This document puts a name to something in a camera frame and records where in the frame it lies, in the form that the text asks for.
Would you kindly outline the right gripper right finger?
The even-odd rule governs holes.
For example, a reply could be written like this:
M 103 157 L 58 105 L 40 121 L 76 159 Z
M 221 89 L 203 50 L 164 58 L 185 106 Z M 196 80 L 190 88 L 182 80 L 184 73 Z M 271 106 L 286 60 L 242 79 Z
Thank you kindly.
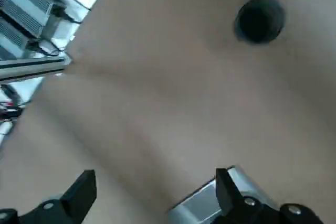
M 252 196 L 243 196 L 228 169 L 217 168 L 216 198 L 222 211 L 213 223 L 287 223 L 323 224 L 310 208 L 301 204 L 283 204 L 276 210 Z

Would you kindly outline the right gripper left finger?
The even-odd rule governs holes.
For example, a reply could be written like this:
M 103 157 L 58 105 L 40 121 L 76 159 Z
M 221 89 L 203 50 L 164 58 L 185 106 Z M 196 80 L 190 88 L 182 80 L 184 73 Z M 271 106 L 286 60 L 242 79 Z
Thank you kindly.
M 46 200 L 24 215 L 1 209 L 1 223 L 82 223 L 96 198 L 96 172 L 84 170 L 60 198 Z

